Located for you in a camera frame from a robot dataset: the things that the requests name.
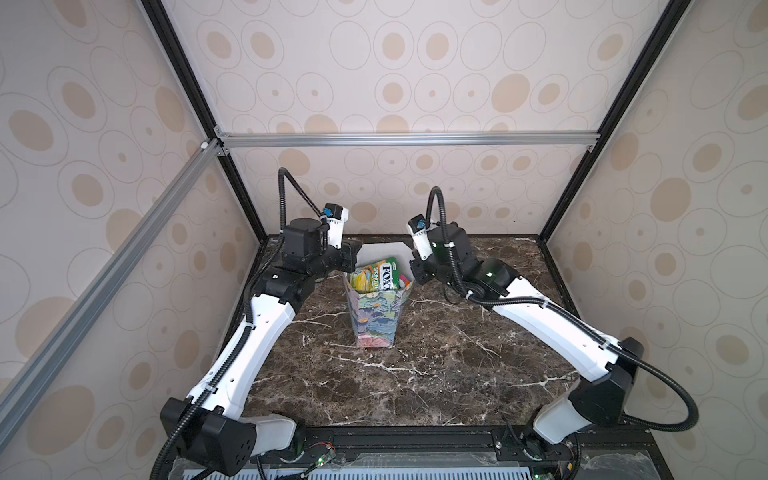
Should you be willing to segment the colourful painted paper bag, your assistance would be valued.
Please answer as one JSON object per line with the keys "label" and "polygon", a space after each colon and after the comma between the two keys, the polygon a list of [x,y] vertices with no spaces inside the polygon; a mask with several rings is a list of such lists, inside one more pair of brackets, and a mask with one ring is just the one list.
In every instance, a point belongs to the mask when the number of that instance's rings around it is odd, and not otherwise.
{"label": "colourful painted paper bag", "polygon": [[399,320],[414,286],[409,265],[412,253],[410,247],[403,242],[363,245],[358,254],[356,269],[388,257],[398,261],[401,274],[411,281],[407,288],[360,294],[348,282],[351,273],[344,276],[352,330],[359,348],[389,348],[394,345]]}

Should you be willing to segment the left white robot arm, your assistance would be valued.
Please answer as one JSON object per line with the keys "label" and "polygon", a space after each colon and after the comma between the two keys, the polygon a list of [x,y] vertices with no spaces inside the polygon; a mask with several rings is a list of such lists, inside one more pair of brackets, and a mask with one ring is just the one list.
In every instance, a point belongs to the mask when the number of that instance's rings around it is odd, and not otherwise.
{"label": "left white robot arm", "polygon": [[345,208],[327,206],[319,218],[294,219],[283,228],[273,255],[244,290],[243,318],[219,357],[185,398],[163,406],[168,438],[151,478],[167,478],[177,458],[233,476],[252,457],[296,444],[297,421],[279,414],[247,421],[242,413],[274,344],[316,281],[354,271],[361,245],[343,238],[347,216]]}

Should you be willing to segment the green snack packet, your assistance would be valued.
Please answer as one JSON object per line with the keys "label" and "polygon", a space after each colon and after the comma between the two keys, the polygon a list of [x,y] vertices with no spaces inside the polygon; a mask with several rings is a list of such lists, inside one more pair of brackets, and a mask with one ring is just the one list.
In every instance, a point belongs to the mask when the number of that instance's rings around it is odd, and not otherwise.
{"label": "green snack packet", "polygon": [[348,275],[351,287],[360,294],[380,291],[398,291],[398,278],[401,274],[398,261],[394,257],[364,265]]}

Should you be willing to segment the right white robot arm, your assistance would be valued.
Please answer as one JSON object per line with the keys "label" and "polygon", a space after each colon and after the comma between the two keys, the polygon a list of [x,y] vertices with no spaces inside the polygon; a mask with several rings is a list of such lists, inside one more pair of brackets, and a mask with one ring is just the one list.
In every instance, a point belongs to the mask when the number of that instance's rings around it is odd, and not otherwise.
{"label": "right white robot arm", "polygon": [[576,369],[579,378],[563,395],[539,408],[517,441],[530,456],[542,455],[589,426],[621,423],[642,345],[604,336],[552,302],[500,259],[480,259],[456,223],[429,223],[423,215],[407,224],[417,282],[437,280],[462,298],[492,310],[533,334]]}

